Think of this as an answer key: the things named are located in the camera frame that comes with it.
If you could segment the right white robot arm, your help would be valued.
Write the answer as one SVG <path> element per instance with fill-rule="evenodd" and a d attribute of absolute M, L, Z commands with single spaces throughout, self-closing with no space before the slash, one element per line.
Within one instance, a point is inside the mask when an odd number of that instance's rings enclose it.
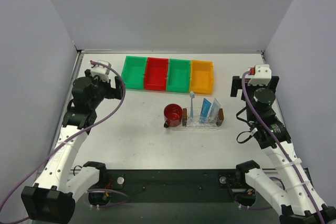
<path fill-rule="evenodd" d="M 266 84 L 249 85 L 249 79 L 234 76 L 230 95 L 242 91 L 245 107 L 236 115 L 246 113 L 242 119 L 250 128 L 250 138 L 255 138 L 260 149 L 272 162 L 283 188 L 277 186 L 255 161 L 236 166 L 242 183 L 247 184 L 272 206 L 280 223 L 330 223 L 335 221 L 335 207 L 329 206 L 315 191 L 301 166 L 291 137 L 272 108 L 275 102 L 278 76 Z"/>

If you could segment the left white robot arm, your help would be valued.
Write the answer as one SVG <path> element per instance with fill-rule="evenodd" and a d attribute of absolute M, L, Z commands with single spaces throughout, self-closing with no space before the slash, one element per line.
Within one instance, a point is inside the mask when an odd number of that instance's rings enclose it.
<path fill-rule="evenodd" d="M 106 74 L 89 73 L 73 82 L 59 140 L 43 161 L 44 169 L 32 186 L 24 187 L 21 199 L 31 220 L 68 223 L 77 201 L 90 191 L 94 204 L 108 203 L 110 178 L 104 163 L 86 162 L 80 172 L 69 179 L 69 173 L 83 142 L 99 124 L 96 108 L 104 99 L 124 100 L 125 85 L 115 76 L 115 87 Z"/>

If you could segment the red mug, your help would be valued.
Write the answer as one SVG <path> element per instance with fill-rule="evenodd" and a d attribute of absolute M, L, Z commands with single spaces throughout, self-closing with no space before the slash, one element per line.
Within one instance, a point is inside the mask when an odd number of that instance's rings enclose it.
<path fill-rule="evenodd" d="M 182 116 L 183 116 L 183 110 L 178 104 L 168 104 L 164 108 L 164 128 L 169 127 L 177 127 L 180 125 Z"/>

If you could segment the white toothbrush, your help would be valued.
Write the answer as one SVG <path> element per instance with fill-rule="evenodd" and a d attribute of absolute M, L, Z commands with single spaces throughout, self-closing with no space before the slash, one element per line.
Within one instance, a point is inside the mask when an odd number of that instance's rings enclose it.
<path fill-rule="evenodd" d="M 195 93 L 193 91 L 190 91 L 190 98 L 191 98 L 190 118 L 192 119 L 194 117 L 194 115 L 193 115 L 193 99 L 195 98 Z"/>

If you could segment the blue toothbrush case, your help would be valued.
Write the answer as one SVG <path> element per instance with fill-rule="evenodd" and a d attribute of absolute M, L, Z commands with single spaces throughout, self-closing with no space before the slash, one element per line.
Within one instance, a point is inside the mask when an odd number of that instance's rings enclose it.
<path fill-rule="evenodd" d="M 211 107 L 211 103 L 206 98 L 204 98 L 203 103 L 202 103 L 202 107 L 201 107 L 200 117 L 199 117 L 200 122 L 205 122 L 206 121 L 206 118 L 207 118 L 208 112 L 210 110 L 210 107 Z"/>

